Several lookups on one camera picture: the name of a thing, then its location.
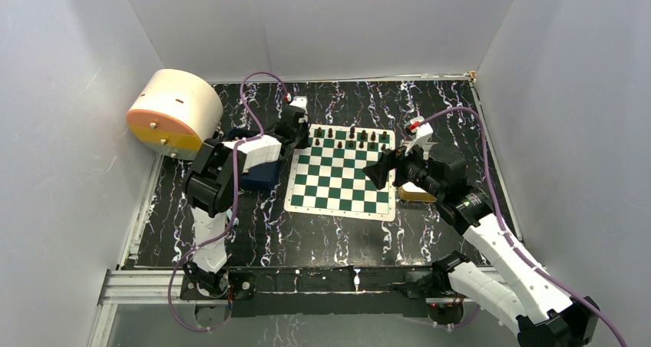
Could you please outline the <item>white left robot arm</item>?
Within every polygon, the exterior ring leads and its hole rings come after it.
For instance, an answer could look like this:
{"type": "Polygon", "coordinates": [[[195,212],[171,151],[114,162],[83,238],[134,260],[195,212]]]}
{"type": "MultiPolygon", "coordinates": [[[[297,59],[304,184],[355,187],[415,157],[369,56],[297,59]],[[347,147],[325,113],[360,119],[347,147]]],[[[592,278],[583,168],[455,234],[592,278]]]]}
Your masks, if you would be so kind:
{"type": "Polygon", "coordinates": [[[285,106],[264,132],[235,129],[225,141],[203,142],[183,184],[195,242],[183,272],[202,295],[220,298],[229,289],[224,241],[236,221],[242,175],[308,147],[309,128],[307,106],[299,100],[285,106]]]}

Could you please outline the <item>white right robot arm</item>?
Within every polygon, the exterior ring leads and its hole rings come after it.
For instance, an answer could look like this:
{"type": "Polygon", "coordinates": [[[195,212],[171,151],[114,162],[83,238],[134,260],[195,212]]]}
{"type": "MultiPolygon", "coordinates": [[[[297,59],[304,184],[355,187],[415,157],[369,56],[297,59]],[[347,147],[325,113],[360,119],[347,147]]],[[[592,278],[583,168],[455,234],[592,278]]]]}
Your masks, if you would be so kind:
{"type": "Polygon", "coordinates": [[[440,217],[483,253],[502,277],[487,276],[458,251],[432,264],[419,280],[442,296],[460,293],[502,322],[521,346],[585,346],[596,329],[596,303],[544,278],[542,266],[499,221],[488,195],[468,181],[467,162],[454,145],[384,150],[363,168],[376,188],[413,183],[435,198],[440,217]]]}

